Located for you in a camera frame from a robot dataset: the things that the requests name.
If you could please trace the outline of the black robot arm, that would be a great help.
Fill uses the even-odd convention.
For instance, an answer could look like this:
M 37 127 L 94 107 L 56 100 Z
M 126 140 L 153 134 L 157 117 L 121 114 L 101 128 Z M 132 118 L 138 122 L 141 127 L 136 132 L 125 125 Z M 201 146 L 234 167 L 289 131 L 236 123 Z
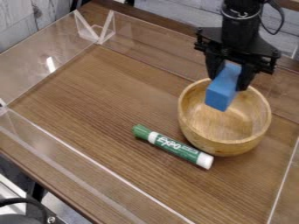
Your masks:
M 262 9 L 268 4 L 280 16 L 280 25 L 269 31 L 262 23 Z M 221 27 L 198 27 L 193 48 L 205 56 L 208 76 L 220 75 L 225 61 L 240 64 L 236 90 L 244 91 L 260 72 L 272 74 L 281 52 L 258 34 L 258 28 L 276 35 L 284 25 L 285 14 L 276 0 L 222 0 Z

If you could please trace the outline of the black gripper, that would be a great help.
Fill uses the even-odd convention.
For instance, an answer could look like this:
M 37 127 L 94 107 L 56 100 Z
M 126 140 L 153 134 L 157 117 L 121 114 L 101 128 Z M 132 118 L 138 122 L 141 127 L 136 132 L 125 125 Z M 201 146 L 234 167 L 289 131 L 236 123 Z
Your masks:
M 237 91 L 245 91 L 256 73 L 272 74 L 280 51 L 256 35 L 248 42 L 232 37 L 221 39 L 220 27 L 200 27 L 193 48 L 205 56 L 208 76 L 213 80 L 225 66 L 225 60 L 241 66 L 237 77 Z

